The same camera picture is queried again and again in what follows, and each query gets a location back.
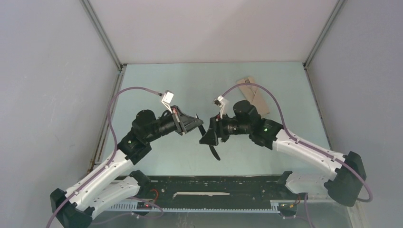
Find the black knife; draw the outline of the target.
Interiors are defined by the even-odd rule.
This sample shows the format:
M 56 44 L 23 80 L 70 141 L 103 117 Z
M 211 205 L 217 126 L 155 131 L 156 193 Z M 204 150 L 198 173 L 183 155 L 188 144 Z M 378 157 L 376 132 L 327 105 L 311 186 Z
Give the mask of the black knife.
M 208 129 L 205 129 L 203 125 L 200 125 L 198 126 L 198 130 L 201 134 L 199 144 L 207 145 L 213 157 L 220 161 L 221 158 L 215 149 L 215 147 L 219 145 L 219 141 L 223 136 L 222 123 L 219 115 L 213 116 L 209 119 Z

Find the beige cloth napkin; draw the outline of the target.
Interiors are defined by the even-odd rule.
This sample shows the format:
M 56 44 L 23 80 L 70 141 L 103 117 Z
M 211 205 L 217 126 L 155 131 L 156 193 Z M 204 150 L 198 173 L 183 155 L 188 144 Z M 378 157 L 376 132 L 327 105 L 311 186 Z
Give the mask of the beige cloth napkin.
M 269 105 L 266 99 L 263 97 L 259 87 L 253 85 L 241 85 L 240 91 L 244 95 L 245 99 L 254 105 L 261 116 L 265 116 L 270 113 Z

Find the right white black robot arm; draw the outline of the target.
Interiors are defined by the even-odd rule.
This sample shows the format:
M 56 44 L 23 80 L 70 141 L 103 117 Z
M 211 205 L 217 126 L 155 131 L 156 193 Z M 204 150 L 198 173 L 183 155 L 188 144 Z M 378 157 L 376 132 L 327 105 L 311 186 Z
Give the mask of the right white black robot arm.
M 217 159 L 214 147 L 219 142 L 226 142 L 231 135 L 248 135 L 260 147 L 294 156 L 321 170 L 327 177 L 324 188 L 337 203 L 352 207 L 356 201 L 373 200 L 362 158 L 356 152 L 343 154 L 324 149 L 298 137 L 282 124 L 260 117 L 251 120 L 214 116 L 208 129 L 200 126 L 199 131 L 202 136 L 199 143 L 208 145 Z

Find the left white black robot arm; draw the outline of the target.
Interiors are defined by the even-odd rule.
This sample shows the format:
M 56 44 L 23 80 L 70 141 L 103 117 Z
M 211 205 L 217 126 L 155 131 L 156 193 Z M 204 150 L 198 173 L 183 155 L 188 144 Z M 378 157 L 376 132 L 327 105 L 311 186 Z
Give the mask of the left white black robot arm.
M 159 118 L 151 110 L 140 111 L 131 130 L 103 163 L 67 190 L 55 189 L 50 195 L 52 218 L 65 228 L 87 228 L 100 213 L 121 200 L 148 196 L 149 179 L 134 167 L 151 151 L 151 142 L 172 132 L 184 135 L 203 124 L 178 106 L 171 108 Z

